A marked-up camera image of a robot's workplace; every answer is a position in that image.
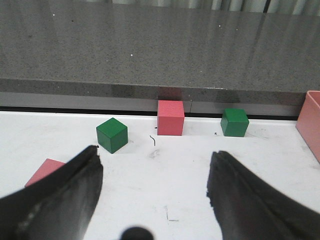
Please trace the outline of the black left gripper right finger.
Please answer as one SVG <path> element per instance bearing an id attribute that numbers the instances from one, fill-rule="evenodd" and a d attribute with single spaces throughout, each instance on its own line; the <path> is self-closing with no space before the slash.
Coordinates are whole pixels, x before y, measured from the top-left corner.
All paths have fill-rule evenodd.
<path id="1" fill-rule="evenodd" d="M 263 181 L 226 151 L 213 152 L 207 197 L 224 240 L 318 240 L 320 215 Z"/>

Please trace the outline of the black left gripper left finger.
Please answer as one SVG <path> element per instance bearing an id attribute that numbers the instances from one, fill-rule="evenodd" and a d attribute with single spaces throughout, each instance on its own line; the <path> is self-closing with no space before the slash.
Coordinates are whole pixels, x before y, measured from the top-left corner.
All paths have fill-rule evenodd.
<path id="1" fill-rule="evenodd" d="M 0 199 L 2 240 L 82 240 L 103 184 L 98 147 L 90 145 L 36 183 Z"/>

